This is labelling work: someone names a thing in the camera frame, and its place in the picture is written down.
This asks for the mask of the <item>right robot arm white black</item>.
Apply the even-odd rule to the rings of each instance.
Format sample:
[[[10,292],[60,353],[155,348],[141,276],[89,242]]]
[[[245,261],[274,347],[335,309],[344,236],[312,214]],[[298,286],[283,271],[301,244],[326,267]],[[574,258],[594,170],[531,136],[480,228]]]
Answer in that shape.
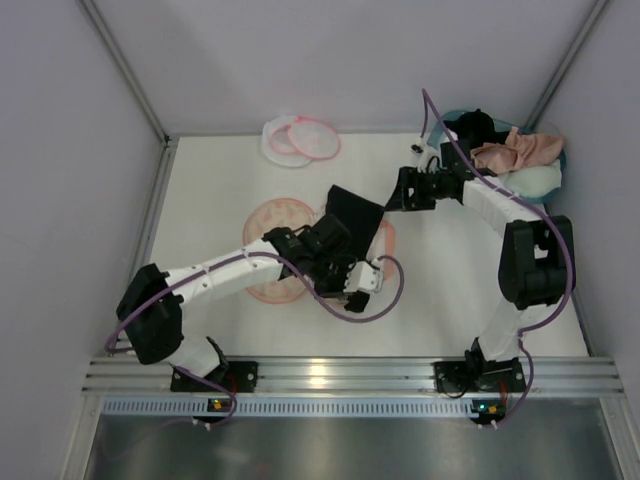
[[[551,217],[494,176],[461,158],[462,149],[441,146],[441,167],[400,168],[389,212],[432,210],[441,200],[456,200],[476,212],[502,240],[498,284],[502,299],[493,319],[475,338],[466,357],[473,369],[517,357],[530,332],[554,322],[575,286],[573,231],[564,216]]]

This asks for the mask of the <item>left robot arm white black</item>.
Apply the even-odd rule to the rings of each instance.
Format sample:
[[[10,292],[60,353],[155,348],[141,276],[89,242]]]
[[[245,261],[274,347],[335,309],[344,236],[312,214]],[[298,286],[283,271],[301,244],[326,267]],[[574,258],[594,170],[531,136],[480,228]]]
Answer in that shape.
[[[184,327],[199,299],[215,301],[241,290],[296,277],[322,299],[363,312],[382,285],[380,269],[348,252],[351,235],[334,215],[297,230],[277,227],[230,255],[188,267],[141,267],[117,309],[125,333],[143,365],[168,361],[198,377],[223,373],[224,356],[210,338],[188,336]]]

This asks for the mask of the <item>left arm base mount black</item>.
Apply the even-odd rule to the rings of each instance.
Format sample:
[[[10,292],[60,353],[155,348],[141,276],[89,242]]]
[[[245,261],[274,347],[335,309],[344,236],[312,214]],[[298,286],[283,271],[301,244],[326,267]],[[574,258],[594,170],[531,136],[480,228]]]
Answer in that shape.
[[[254,361],[232,360],[222,377],[210,374],[206,380],[220,385],[222,388],[236,393],[253,393],[258,381],[259,364]],[[174,393],[214,392],[215,389],[173,370],[170,391]]]

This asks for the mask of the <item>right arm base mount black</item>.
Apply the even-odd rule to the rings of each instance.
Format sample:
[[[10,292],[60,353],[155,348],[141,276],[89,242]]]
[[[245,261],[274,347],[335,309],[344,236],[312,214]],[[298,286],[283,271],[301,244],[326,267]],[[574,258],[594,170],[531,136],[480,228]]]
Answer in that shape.
[[[526,382],[521,363],[447,360],[434,365],[436,391],[450,398],[471,393],[522,393]]]

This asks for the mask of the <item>pink floral mesh laundry bag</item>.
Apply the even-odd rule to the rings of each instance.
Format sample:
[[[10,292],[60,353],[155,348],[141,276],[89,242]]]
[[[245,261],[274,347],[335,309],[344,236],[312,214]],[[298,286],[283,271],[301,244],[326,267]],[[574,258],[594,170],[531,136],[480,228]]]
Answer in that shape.
[[[247,218],[243,228],[243,244],[248,245],[276,227],[296,230],[304,225],[312,225],[324,213],[325,205],[313,210],[306,203],[294,198],[276,198],[259,205]],[[367,257],[395,255],[396,232],[393,225],[383,219],[370,245]],[[307,294],[298,279],[293,277],[249,287],[246,291],[256,300],[272,305],[296,302]]]

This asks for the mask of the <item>black bra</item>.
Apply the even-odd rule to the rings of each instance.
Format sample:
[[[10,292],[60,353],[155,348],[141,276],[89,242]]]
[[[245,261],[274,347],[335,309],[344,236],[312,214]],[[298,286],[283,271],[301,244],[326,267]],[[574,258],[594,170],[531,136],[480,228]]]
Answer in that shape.
[[[329,258],[344,265],[365,260],[383,215],[381,205],[333,185],[319,221]]]

